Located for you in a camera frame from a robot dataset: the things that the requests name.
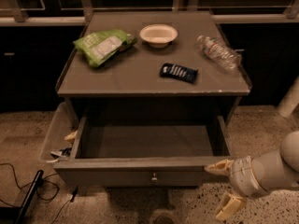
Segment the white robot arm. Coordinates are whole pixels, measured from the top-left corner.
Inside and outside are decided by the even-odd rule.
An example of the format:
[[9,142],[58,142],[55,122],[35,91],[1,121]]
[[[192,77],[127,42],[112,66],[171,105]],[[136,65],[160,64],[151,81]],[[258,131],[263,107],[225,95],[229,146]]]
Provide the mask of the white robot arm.
[[259,157],[247,156],[209,164],[204,170],[229,177],[233,193],[225,193],[216,219],[226,220],[242,210],[247,199],[258,199],[274,190],[299,188],[299,132],[289,133],[276,150]]

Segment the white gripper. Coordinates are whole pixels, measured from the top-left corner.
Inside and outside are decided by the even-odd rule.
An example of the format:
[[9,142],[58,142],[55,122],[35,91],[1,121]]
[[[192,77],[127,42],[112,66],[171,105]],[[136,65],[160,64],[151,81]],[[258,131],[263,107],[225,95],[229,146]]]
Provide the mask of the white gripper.
[[[212,175],[229,176],[234,190],[241,196],[251,199],[261,198],[270,194],[258,182],[252,169],[252,157],[247,156],[236,160],[222,160],[209,164],[204,170]],[[216,219],[224,221],[247,204],[247,199],[232,193],[225,192],[222,196],[219,208],[216,211]]]

